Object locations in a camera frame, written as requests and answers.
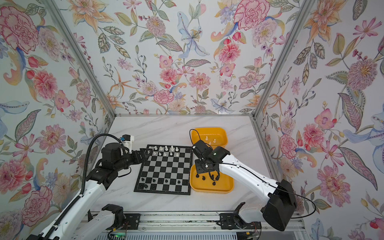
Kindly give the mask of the yellow tray with black pieces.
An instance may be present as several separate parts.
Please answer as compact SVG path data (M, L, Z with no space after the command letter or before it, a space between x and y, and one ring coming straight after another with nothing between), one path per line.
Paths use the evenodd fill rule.
M196 166L193 165L190 172L190 186L196 192L213 193L213 194L228 194L235 187L233 178L222 174L219 176L214 171L213 173L198 174Z

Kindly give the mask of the yellow tray with white pieces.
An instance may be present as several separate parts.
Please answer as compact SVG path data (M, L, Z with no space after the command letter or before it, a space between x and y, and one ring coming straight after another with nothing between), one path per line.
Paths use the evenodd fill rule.
M228 144L227 133L223 128L196 128L190 130L190 137L192 143L202 140L206 144L210 145L213 149L216 147L225 148Z

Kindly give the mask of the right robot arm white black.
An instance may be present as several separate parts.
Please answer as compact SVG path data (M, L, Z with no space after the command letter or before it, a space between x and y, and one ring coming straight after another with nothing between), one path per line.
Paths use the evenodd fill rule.
M222 147L213 149L199 140L193 144L197 157L197 174L210 175L218 181L223 175L229 176L246 186L256 195L256 201L248 205L240 203L234 211L234 221L241 224L258 222L261 218L278 231L284 231L298 204L292 185L286 180L278 182L251 169Z

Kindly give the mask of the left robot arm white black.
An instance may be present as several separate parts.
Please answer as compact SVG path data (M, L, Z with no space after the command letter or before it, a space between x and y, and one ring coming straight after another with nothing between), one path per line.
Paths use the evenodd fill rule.
M143 164L153 155L152 149L132 149L133 137L123 135L114 143L105 145L102 158L95 167L83 174L79 193L60 215L37 235L29 240L94 240L107 229L115 230L128 223L121 206L107 204L96 215L90 210L93 204L119 178L119 172L132 165Z

